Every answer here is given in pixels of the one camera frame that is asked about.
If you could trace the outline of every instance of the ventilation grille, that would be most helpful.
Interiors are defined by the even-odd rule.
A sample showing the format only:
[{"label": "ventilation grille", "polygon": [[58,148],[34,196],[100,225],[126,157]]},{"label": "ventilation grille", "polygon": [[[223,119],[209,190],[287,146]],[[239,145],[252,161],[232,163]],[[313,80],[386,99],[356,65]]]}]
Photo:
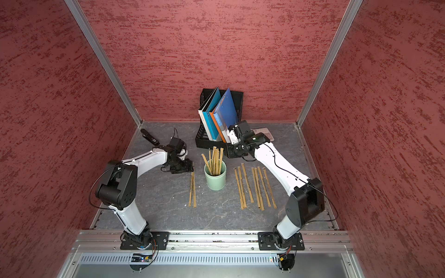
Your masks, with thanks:
[{"label": "ventilation grille", "polygon": [[277,263],[276,254],[159,254],[159,265],[266,265]]},{"label": "ventilation grille", "polygon": [[131,255],[132,253],[83,253],[79,263],[89,265],[128,265]]},{"label": "ventilation grille", "polygon": [[[128,265],[148,264],[131,262],[130,254],[84,253],[80,264]],[[275,265],[277,254],[197,254],[197,253],[160,253],[153,262],[155,265]]]}]

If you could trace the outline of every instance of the black plastic basket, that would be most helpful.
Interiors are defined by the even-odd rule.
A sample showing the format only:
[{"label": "black plastic basket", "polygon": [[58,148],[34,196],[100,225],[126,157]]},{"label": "black plastic basket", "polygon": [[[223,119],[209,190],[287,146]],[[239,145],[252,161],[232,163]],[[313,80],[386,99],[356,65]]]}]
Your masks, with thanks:
[{"label": "black plastic basket", "polygon": [[[212,94],[214,89],[202,89],[201,96],[199,98],[199,106],[201,106],[204,101]],[[221,96],[226,92],[225,89],[220,89],[219,92],[221,93]],[[238,91],[230,91],[232,93],[233,103],[235,105],[236,114],[238,116],[238,121],[241,120],[241,112],[243,109],[243,92]],[[198,129],[198,134],[196,134],[196,147],[202,148],[202,149],[213,149],[213,147],[224,148],[224,155],[228,158],[235,158],[235,157],[241,157],[238,155],[235,155],[233,152],[233,145],[230,143],[224,143],[224,142],[215,142],[210,141],[209,137],[207,136],[206,129],[204,128],[204,125],[201,124]]]}]

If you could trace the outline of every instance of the black mounting plate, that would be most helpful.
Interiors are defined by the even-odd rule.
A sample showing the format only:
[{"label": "black mounting plate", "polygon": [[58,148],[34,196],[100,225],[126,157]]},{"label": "black mounting plate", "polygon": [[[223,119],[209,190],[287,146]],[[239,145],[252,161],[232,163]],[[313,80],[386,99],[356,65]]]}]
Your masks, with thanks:
[{"label": "black mounting plate", "polygon": [[[292,241],[292,250],[302,251],[304,250],[303,237],[300,233],[296,233],[295,239]],[[275,242],[270,232],[259,232],[258,233],[258,245],[260,250],[278,250],[275,247]]]},{"label": "black mounting plate", "polygon": [[[151,231],[151,234],[153,235],[153,238],[156,241],[156,250],[165,250],[167,248],[167,243],[168,243],[168,237],[170,235],[169,232],[153,232]],[[143,251],[138,249],[135,245],[132,245],[130,241],[122,241],[121,242],[121,250],[138,250],[138,251]]]}]

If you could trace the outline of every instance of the cylindrical container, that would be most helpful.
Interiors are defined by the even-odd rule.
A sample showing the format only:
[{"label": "cylindrical container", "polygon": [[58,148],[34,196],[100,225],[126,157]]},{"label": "cylindrical container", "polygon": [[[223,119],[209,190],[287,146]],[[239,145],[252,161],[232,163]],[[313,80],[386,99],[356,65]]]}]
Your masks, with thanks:
[{"label": "cylindrical container", "polygon": [[226,164],[224,161],[221,165],[221,175],[211,176],[207,165],[204,165],[204,173],[206,173],[207,186],[211,190],[221,190],[226,186]]}]

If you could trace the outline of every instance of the metal panel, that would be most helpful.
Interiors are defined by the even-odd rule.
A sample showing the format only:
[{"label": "metal panel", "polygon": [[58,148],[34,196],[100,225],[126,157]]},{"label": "metal panel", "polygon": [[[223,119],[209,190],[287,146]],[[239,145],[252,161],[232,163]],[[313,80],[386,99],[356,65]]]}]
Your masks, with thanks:
[{"label": "metal panel", "polygon": [[332,40],[331,47],[329,48],[328,53],[326,54],[326,57],[324,59],[324,62],[321,65],[320,72],[318,73],[317,78],[315,79],[314,86],[309,92],[309,96],[307,97],[303,109],[301,110],[301,113],[298,116],[297,125],[299,127],[302,126],[304,119],[306,119],[307,113],[311,109],[312,103],[314,102],[315,97],[317,96],[318,91],[320,90],[320,87],[323,84],[323,81],[329,72],[329,69],[331,68],[331,65],[340,49],[341,44],[343,43],[344,38],[346,37],[346,34],[348,33],[349,27],[351,27],[351,24],[354,21],[354,17],[358,12],[361,3],[362,0],[351,0],[351,2],[349,2],[348,7],[346,8],[346,11],[344,13],[343,19],[341,20],[340,25],[337,29],[337,33],[335,34],[334,39]]},{"label": "metal panel", "polygon": [[355,254],[343,253],[341,256],[349,278],[364,278],[363,271]]},{"label": "metal panel", "polygon": [[104,49],[102,48],[101,44],[99,43],[99,40],[97,39],[96,35],[93,32],[93,29],[89,25],[88,20],[86,19],[85,14],[82,11],[82,8],[80,7],[77,0],[65,0],[65,3],[67,4],[69,10],[74,16],[74,19],[76,20],[77,24],[81,28],[83,34],[85,35],[87,41],[91,45],[91,47],[94,50],[94,53],[96,53],[97,58],[101,62],[102,66],[104,67],[104,70],[108,74],[108,77],[110,78],[111,82],[113,83],[114,87],[116,88],[117,92],[119,93],[119,96],[121,96],[122,101],[124,102],[125,106],[127,107],[128,111],[130,112],[131,116],[133,117],[134,121],[138,126],[141,126],[142,119],[139,116],[136,108],[134,107],[133,103],[131,102],[130,97],[127,94],[127,91],[124,88],[124,85],[122,84],[121,80],[117,76],[116,71],[114,70],[113,66],[111,65],[110,60],[108,59],[107,55],[105,54]]},{"label": "metal panel", "polygon": [[275,265],[151,265],[142,271],[133,271],[126,265],[79,265],[76,278],[91,277],[191,277],[191,278],[227,278],[227,277],[280,277],[280,278],[347,278],[343,259],[340,254],[297,254],[294,268],[281,272]]}]

